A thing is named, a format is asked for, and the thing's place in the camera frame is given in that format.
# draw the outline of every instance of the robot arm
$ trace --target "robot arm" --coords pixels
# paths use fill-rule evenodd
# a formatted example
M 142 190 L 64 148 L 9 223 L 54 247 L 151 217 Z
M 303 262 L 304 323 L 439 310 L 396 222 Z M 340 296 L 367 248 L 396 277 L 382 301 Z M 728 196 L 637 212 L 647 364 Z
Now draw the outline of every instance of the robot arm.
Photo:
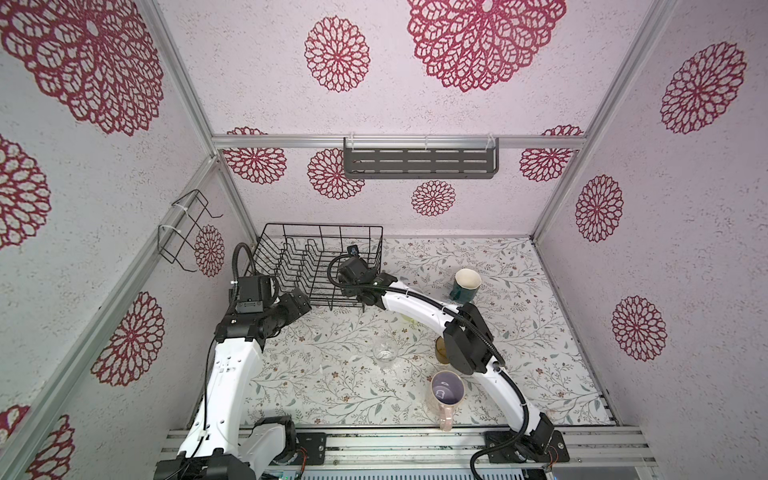
M 401 290 L 409 290 L 409 287 L 403 282 L 394 282 L 389 284 L 389 286 Z M 419 323 L 426 325 L 440 336 L 444 336 L 446 325 L 454 321 L 453 317 L 444 313 L 436 306 L 424 303 L 408 294 L 385 292 L 381 295 L 381 301 L 386 310 L 409 316 Z M 450 304 L 445 304 L 445 308 L 457 313 L 460 309 L 458 305 Z M 496 405 L 498 405 L 502 413 L 504 413 L 504 417 L 507 419 L 509 427 L 515 431 L 519 431 L 523 425 L 522 404 L 515 394 L 515 391 L 509 383 L 502 378 L 500 370 L 496 368 L 495 365 L 498 365 L 498 360 L 495 356 L 491 355 L 484 365 L 485 372 L 468 372 L 466 366 L 463 366 L 459 371 L 472 375 L 472 378 L 476 379 L 478 383 L 483 386 L 493 401 L 496 402 Z M 528 426 L 524 432 L 526 435 L 536 430 L 540 418 L 538 409 L 530 403 L 527 403 L 527 405 L 530 419 L 528 420 Z
M 339 283 L 330 272 L 342 258 L 348 260 L 339 265 Z M 440 303 L 410 290 L 394 276 L 368 267 L 354 249 L 332 260 L 328 275 L 343 295 L 409 316 L 442 336 L 451 365 L 475 378 L 499 406 L 515 434 L 475 453 L 470 466 L 476 478 L 480 478 L 474 468 L 476 457 L 509 446 L 523 461 L 545 461 L 554 426 L 504 372 L 493 336 L 474 305 Z M 247 439 L 239 439 L 243 392 L 262 368 L 266 339 L 310 311 L 309 300 L 298 288 L 277 299 L 270 293 L 269 278 L 257 273 L 237 279 L 242 289 L 217 326 L 204 400 L 178 456 L 158 462 L 154 480 L 255 480 L 273 460 L 285 463 L 296 454 L 296 432 L 289 416 L 261 419 Z

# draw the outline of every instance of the wire basket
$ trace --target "wire basket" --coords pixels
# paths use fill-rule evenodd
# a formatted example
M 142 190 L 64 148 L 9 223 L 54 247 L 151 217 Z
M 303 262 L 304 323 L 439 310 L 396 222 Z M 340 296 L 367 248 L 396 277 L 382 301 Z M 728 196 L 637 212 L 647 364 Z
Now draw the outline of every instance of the wire basket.
M 261 232 L 254 254 L 261 273 L 277 278 L 280 290 L 297 286 L 310 298 L 312 306 L 359 306 L 354 297 L 343 296 L 328 281 L 330 261 L 357 245 L 360 257 L 381 270 L 383 227 L 369 225 L 318 225 L 307 223 L 268 223 Z M 336 278 L 337 262 L 332 269 Z

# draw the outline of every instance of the pink mug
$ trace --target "pink mug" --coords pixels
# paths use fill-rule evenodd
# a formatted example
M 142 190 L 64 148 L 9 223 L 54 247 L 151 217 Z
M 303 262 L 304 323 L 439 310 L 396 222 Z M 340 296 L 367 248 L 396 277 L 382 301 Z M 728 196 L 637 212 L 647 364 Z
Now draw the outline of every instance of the pink mug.
M 462 377 L 450 370 L 442 370 L 432 377 L 428 403 L 432 411 L 439 415 L 440 429 L 443 432 L 453 427 L 453 417 L 464 399 L 465 391 Z

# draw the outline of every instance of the red mandala print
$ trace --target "red mandala print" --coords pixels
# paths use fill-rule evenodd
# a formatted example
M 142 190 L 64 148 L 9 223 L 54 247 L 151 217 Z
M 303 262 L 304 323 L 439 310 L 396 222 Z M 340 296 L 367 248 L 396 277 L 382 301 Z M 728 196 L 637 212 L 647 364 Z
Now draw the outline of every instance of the red mandala print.
M 581 135 L 584 132 L 573 125 L 558 125 L 544 132 L 544 135 Z M 565 164 L 571 159 L 573 150 L 567 148 L 528 148 L 520 158 L 523 176 L 545 182 L 560 177 Z
M 79 121 L 133 135 L 159 115 L 163 70 L 131 0 L 0 0 L 0 31 L 40 91 Z
M 711 124 L 736 98 L 745 68 L 744 52 L 732 43 L 696 52 L 672 75 L 661 98 L 661 121 L 676 134 Z
M 250 127 L 238 127 L 229 135 L 266 135 Z M 277 182 L 286 172 L 286 156 L 282 148 L 234 148 L 223 151 L 227 165 L 245 180 L 255 184 Z
M 368 44 L 357 25 L 346 18 L 325 17 L 315 24 L 304 42 L 306 66 L 312 76 L 331 91 L 348 91 L 368 73 Z
M 656 306 L 639 296 L 628 296 L 614 310 L 614 336 L 627 355 L 653 360 L 667 345 L 667 325 Z
M 366 184 L 365 180 L 350 180 L 344 174 L 344 152 L 327 148 L 310 159 L 306 168 L 310 183 L 328 198 L 354 197 Z
M 215 276 L 224 265 L 224 240 L 213 225 L 206 225 L 194 241 L 194 258 L 205 276 Z
M 100 383 L 127 386 L 149 370 L 163 346 L 163 310 L 147 292 L 139 293 L 133 306 L 101 351 L 91 373 Z
M 29 406 L 14 405 L 10 409 L 0 412 L 0 447 L 8 441 L 28 411 Z
M 565 15 L 565 0 L 408 0 L 408 32 L 427 75 L 488 90 L 531 64 Z
M 69 472 L 69 462 L 74 453 L 72 441 L 74 429 L 69 425 L 69 415 L 62 415 L 58 427 L 45 439 L 42 450 L 27 468 L 28 480 L 61 480 Z
M 623 206 L 618 182 L 607 175 L 598 175 L 584 185 L 578 196 L 578 231 L 591 242 L 605 240 L 618 227 Z
M 0 250 L 34 237 L 51 211 L 38 162 L 0 135 Z
M 456 200 L 456 192 L 446 182 L 430 180 L 419 185 L 411 196 L 411 205 L 425 217 L 444 214 Z

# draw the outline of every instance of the glass cup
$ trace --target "glass cup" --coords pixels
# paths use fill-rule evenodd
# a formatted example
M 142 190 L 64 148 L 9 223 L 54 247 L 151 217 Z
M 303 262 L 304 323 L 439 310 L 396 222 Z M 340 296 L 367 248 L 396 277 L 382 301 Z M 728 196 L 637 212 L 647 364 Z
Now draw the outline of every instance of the glass cup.
M 395 339 L 379 337 L 372 345 L 373 361 L 383 369 L 391 368 L 397 358 L 398 350 Z

